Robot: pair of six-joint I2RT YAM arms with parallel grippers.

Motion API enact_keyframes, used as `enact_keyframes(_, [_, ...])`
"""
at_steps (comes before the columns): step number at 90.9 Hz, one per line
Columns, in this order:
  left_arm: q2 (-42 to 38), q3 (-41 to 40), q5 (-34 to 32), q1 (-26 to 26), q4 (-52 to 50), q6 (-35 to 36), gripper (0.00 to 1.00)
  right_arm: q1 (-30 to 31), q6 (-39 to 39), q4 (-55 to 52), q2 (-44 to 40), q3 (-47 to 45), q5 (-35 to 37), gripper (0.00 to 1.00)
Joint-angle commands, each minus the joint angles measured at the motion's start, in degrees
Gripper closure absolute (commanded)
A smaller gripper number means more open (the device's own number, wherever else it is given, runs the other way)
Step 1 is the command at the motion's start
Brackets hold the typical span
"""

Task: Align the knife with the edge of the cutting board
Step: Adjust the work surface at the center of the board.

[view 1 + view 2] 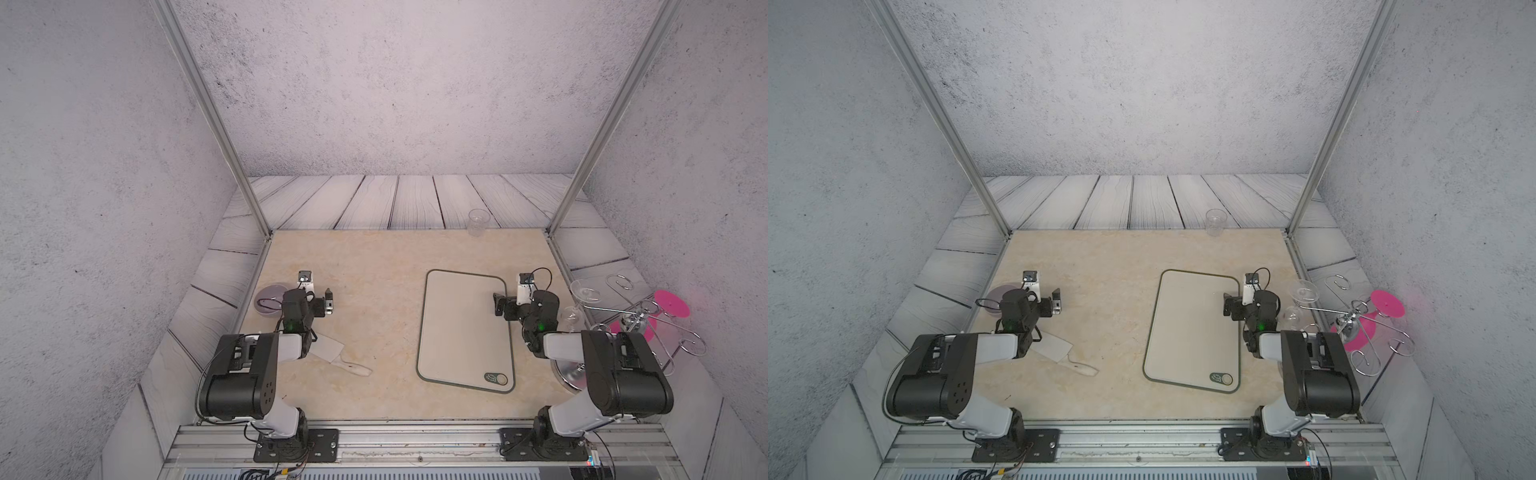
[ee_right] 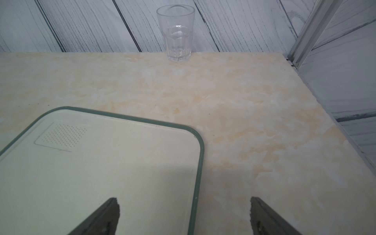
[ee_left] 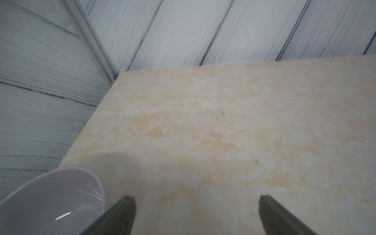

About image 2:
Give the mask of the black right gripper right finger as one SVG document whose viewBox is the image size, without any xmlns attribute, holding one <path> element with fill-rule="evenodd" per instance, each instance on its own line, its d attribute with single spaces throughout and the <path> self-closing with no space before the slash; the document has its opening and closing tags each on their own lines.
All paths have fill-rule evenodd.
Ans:
<svg viewBox="0 0 376 235">
<path fill-rule="evenodd" d="M 301 235 L 259 197 L 251 197 L 250 223 L 254 235 Z"/>
</svg>

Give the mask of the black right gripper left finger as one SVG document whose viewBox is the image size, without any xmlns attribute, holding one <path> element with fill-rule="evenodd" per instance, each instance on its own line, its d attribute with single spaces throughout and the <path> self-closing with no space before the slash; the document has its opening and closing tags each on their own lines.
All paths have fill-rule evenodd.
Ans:
<svg viewBox="0 0 376 235">
<path fill-rule="evenodd" d="M 116 198 L 109 198 L 90 216 L 74 228 L 69 235 L 114 235 L 120 217 Z"/>
</svg>

